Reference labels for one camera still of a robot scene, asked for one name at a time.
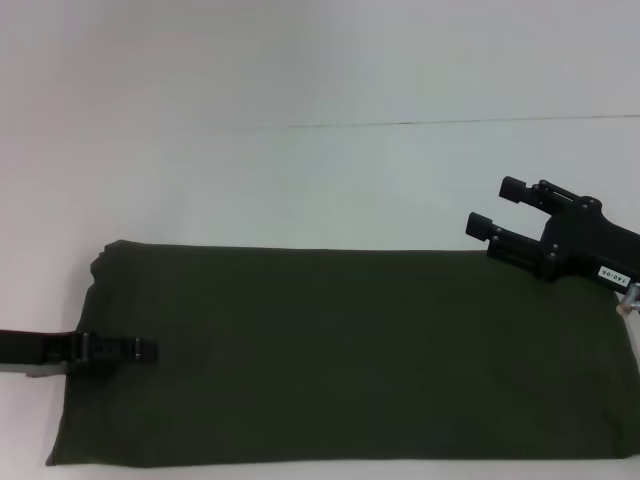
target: white background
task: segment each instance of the white background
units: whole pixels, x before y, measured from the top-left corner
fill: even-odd
[[[480,249],[471,210],[539,235],[505,175],[640,231],[638,25],[631,0],[0,0],[0,328],[73,329],[120,238]],[[640,477],[639,459],[46,468],[62,394],[0,374],[0,477]]]

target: label sticker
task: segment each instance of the label sticker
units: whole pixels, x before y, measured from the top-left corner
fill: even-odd
[[[626,275],[622,275],[621,273],[618,273],[615,270],[611,270],[607,267],[600,267],[598,275],[600,275],[602,278],[606,278],[607,280],[611,280],[618,285],[622,285],[623,287],[629,285],[629,282],[631,281],[631,279]]]

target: olive green bag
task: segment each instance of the olive green bag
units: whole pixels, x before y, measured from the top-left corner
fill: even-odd
[[[579,459],[640,452],[613,293],[483,252],[116,242],[79,330],[157,365],[68,378],[51,465]]]

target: white table surface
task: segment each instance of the white table surface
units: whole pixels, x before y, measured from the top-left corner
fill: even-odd
[[[538,236],[505,175],[640,231],[638,24],[630,1],[0,0],[0,328],[73,329],[121,238],[481,249],[472,210]],[[63,390],[0,374],[1,478],[640,477],[638,458],[46,468]]]

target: white wall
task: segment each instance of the white wall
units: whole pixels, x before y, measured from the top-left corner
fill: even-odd
[[[539,235],[504,175],[640,231],[639,24],[622,0],[0,0],[0,328],[73,328],[120,238],[479,249],[471,210]],[[2,374],[0,392],[2,478],[640,476],[637,459],[47,469],[63,379]]]

